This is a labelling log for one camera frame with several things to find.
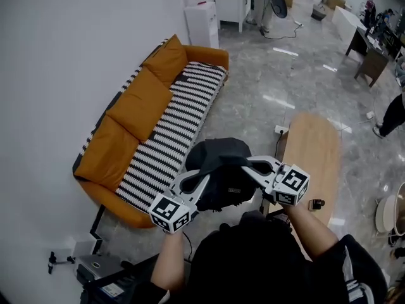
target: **coffee table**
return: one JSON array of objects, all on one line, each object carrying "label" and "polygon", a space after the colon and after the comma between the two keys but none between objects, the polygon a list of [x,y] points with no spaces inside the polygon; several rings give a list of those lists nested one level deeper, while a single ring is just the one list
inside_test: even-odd
[{"label": "coffee table", "polygon": [[[310,200],[324,200],[325,206],[313,215],[328,225],[335,207],[340,171],[340,137],[335,127],[322,116],[297,114],[278,144],[276,158],[295,164],[311,175],[309,189],[301,203],[308,207]],[[270,206],[268,212],[280,208],[280,205]]]}]

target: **black bag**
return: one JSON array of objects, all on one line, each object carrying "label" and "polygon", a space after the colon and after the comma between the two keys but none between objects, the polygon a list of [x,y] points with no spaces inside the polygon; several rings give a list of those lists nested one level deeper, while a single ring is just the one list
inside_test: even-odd
[{"label": "black bag", "polygon": [[256,191],[256,183],[240,166],[251,166],[246,160],[251,156],[247,144],[232,137],[208,139],[192,148],[185,162],[187,171],[197,170],[186,189],[191,191],[197,183],[210,174],[204,194],[197,202],[201,211],[216,210],[229,205],[239,205],[250,200]]}]

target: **wooden table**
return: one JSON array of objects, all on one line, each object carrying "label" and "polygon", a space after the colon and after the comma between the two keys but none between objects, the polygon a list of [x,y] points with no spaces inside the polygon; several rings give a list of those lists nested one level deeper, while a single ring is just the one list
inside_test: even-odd
[{"label": "wooden table", "polygon": [[[335,207],[340,171],[340,137],[335,127],[319,115],[299,113],[292,119],[288,133],[282,136],[276,158],[295,164],[311,175],[301,203],[308,207],[310,200],[324,200],[325,206],[313,215],[328,225]],[[271,206],[269,212],[278,210],[279,206]]]},{"label": "wooden table", "polygon": [[363,73],[373,79],[370,83],[370,87],[372,87],[384,71],[389,59],[386,52],[383,54],[381,50],[373,47],[373,44],[365,36],[365,33],[363,29],[357,28],[346,51],[346,56],[349,55],[351,50],[364,56],[363,62],[360,64],[354,78],[356,79],[360,73]]}]

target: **sofa armrest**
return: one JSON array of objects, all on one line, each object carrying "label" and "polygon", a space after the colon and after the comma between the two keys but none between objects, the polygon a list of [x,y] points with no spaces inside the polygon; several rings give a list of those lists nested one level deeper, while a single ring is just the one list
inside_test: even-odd
[{"label": "sofa armrest", "polygon": [[92,199],[104,205],[109,211],[114,213],[119,219],[125,221],[128,225],[140,229],[156,227],[156,225],[152,223],[148,214],[145,214],[126,203],[107,188],[91,181],[78,180],[78,183]]},{"label": "sofa armrest", "polygon": [[229,70],[229,54],[223,49],[215,49],[202,46],[184,45],[189,62],[203,62],[212,65],[220,65]]}]

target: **cable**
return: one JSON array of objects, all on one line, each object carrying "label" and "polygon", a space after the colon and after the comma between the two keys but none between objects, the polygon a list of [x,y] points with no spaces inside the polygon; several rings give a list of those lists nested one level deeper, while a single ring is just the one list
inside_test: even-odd
[{"label": "cable", "polygon": [[265,17],[265,12],[267,7],[271,4],[271,0],[268,0],[266,4],[266,0],[263,0],[263,12],[261,14],[261,21],[260,21],[260,34],[265,38],[265,39],[273,39],[273,40],[278,40],[278,39],[284,39],[284,38],[296,38],[297,37],[297,29],[301,27],[302,25],[298,25],[296,29],[294,29],[294,36],[283,36],[283,37],[267,37],[265,35],[265,32],[263,30],[263,18]]},{"label": "cable", "polygon": [[276,143],[276,152],[274,152],[274,157],[277,156],[278,142],[280,142],[280,140],[281,140],[281,138],[282,138],[282,136],[283,136],[283,133],[284,133],[284,131],[281,130],[281,131],[280,131],[280,137],[278,138],[277,143]]},{"label": "cable", "polygon": [[265,211],[265,208],[264,208],[264,206],[263,206],[263,201],[264,201],[264,200],[265,200],[265,198],[262,197],[262,198],[261,198],[261,204],[260,204],[260,207],[259,207],[259,212],[262,213],[262,214],[263,214],[263,212]]},{"label": "cable", "polygon": [[273,40],[277,40],[277,39],[283,39],[283,38],[296,38],[297,37],[297,29],[299,27],[301,27],[302,25],[298,25],[298,27],[296,29],[294,29],[294,36],[283,36],[283,37],[267,37],[265,35],[265,33],[263,32],[263,29],[260,29],[261,35],[265,38],[265,39],[273,39]]},{"label": "cable", "polygon": [[[368,123],[368,122],[372,121],[373,119],[374,119],[374,117],[371,118],[371,119],[367,119],[367,120],[365,120],[364,122],[355,123],[355,124],[353,124],[352,126],[356,126],[356,125],[359,125],[359,124]],[[339,131],[341,131],[341,130],[350,129],[350,128],[351,128],[351,126],[346,126],[344,129],[338,129],[337,131],[339,132]]]},{"label": "cable", "polygon": [[184,233],[184,231],[183,231],[183,234],[184,234],[184,236],[187,238],[188,242],[190,243],[189,262],[191,262],[191,255],[192,255],[192,245],[191,245],[191,241],[190,241],[189,237],[186,235],[186,233]]}]

